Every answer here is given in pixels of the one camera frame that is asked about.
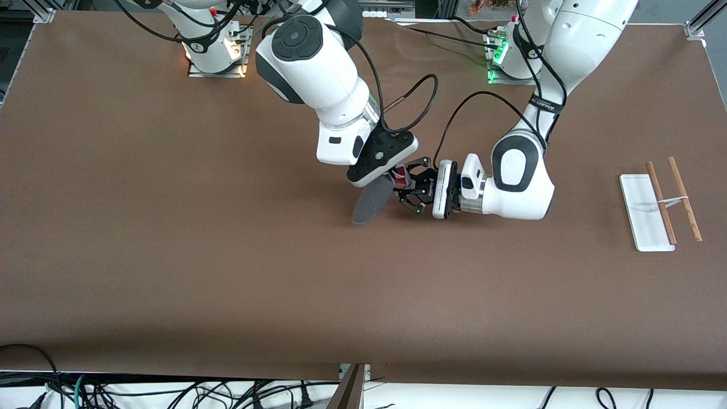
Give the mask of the aluminium frame profile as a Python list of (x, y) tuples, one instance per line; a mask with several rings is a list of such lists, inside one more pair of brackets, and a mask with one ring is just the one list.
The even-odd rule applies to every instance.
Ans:
[(23, 0), (34, 15), (34, 24), (46, 24), (52, 21), (58, 4), (55, 0)]
[(684, 33), (688, 41), (704, 39), (704, 29), (711, 21), (727, 10), (727, 0), (709, 0), (696, 15), (684, 23)]

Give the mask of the orange red plastic item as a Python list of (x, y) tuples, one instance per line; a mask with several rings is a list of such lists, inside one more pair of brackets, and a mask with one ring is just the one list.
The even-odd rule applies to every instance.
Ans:
[(472, 0), (469, 5), (470, 15), (479, 15), (482, 10), (501, 11), (516, 5), (517, 0)]

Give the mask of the brown wooden post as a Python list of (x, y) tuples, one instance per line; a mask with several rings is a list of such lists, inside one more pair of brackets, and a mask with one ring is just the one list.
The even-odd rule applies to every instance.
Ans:
[(361, 409), (365, 370), (356, 363), (340, 381), (325, 409)]

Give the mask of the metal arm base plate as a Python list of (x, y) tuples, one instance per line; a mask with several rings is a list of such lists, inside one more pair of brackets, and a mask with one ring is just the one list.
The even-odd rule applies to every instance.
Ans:
[(233, 22), (232, 27), (225, 34), (221, 34), (205, 53), (197, 52), (202, 49), (198, 43), (184, 46), (185, 57), (189, 61), (188, 77), (246, 77), (253, 31), (251, 28), (240, 28), (239, 22)]
[(487, 77), (491, 84), (534, 85), (540, 78), (542, 61), (529, 51), (524, 58), (513, 32), (516, 23), (507, 23), (483, 35), (486, 45)]

